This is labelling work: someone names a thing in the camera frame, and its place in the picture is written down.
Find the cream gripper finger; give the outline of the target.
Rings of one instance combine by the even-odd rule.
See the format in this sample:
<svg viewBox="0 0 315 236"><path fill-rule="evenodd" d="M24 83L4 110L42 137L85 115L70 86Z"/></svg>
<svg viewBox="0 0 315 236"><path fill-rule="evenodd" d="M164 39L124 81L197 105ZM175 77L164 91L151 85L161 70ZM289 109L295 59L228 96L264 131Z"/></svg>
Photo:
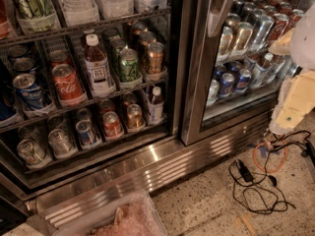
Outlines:
<svg viewBox="0 0 315 236"><path fill-rule="evenodd" d="M284 135L294 130L315 107L315 72L306 71L294 78L286 76L272 114L269 130Z"/></svg>

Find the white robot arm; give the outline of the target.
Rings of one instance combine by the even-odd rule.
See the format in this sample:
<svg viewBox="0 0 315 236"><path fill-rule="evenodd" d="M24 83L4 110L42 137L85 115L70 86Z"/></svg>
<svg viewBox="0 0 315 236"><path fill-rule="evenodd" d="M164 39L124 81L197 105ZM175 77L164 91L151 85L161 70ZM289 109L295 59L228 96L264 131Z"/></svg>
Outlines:
<svg viewBox="0 0 315 236"><path fill-rule="evenodd" d="M269 47L277 55L290 55L302 68L295 77L282 82L269 130L277 135L291 132L315 107L315 4L296 26Z"/></svg>

